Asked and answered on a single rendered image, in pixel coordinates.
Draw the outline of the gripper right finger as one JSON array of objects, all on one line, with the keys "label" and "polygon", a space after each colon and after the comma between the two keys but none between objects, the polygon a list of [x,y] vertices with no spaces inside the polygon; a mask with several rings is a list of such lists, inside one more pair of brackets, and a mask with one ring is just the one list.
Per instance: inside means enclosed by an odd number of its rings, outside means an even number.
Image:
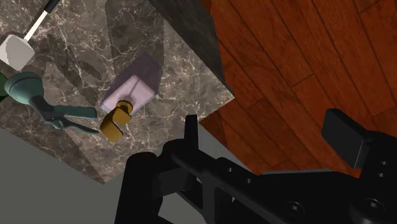
[{"label": "gripper right finger", "polygon": [[349,208],[354,224],[397,224],[397,137],[366,130],[336,108],[326,110],[321,135],[361,171]]}]

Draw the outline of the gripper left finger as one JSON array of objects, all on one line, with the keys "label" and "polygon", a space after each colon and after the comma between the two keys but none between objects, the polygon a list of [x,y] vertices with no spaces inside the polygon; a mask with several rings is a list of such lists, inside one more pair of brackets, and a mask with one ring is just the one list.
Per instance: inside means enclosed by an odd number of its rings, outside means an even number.
[{"label": "gripper left finger", "polygon": [[281,224],[259,198],[260,179],[226,158],[199,150],[196,115],[185,119],[182,139],[159,156],[130,156],[123,175],[115,224],[172,224],[159,216],[163,198],[176,193],[207,224]]}]

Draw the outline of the teal ice cream scoop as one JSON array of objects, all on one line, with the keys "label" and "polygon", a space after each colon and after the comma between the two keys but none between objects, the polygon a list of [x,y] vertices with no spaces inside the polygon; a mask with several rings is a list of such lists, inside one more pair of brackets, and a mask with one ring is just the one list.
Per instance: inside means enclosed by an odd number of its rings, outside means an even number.
[{"label": "teal ice cream scoop", "polygon": [[4,90],[15,101],[30,105],[42,118],[42,121],[56,129],[74,128],[88,134],[99,131],[72,122],[66,117],[96,119],[97,112],[93,107],[51,105],[45,99],[42,79],[33,72],[22,72],[13,75],[4,84]]}]

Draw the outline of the purple soap dispenser gold pump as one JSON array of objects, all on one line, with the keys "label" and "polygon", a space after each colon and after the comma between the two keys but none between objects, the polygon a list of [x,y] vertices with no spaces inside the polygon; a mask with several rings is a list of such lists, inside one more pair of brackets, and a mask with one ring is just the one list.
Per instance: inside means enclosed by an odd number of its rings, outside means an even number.
[{"label": "purple soap dispenser gold pump", "polygon": [[119,74],[105,94],[101,109],[106,113],[100,130],[111,142],[123,136],[121,125],[131,121],[132,116],[158,93],[162,67],[148,53],[134,59]]}]

